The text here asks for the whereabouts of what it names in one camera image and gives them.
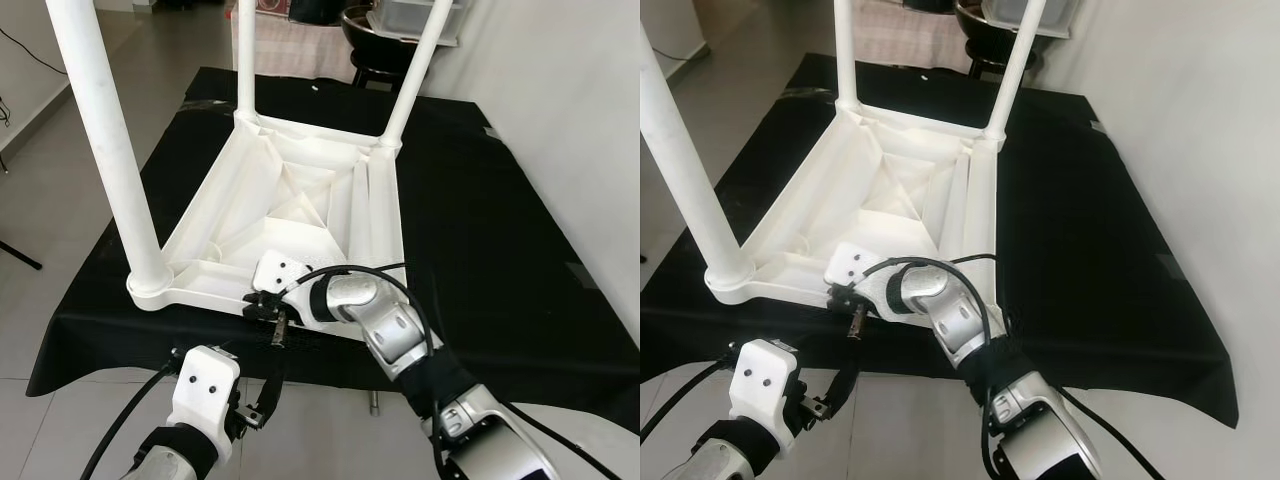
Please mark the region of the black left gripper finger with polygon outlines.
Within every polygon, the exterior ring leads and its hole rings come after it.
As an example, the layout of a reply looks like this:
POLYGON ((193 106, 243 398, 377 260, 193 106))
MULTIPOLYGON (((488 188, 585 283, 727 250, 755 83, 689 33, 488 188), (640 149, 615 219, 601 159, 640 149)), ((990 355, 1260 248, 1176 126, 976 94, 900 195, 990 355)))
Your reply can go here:
POLYGON ((261 429, 276 410, 288 372, 287 358, 276 358, 262 384, 255 406, 255 428, 261 429))
POLYGON ((850 353, 826 393, 826 420, 833 419, 851 397, 861 371, 861 355, 850 353))

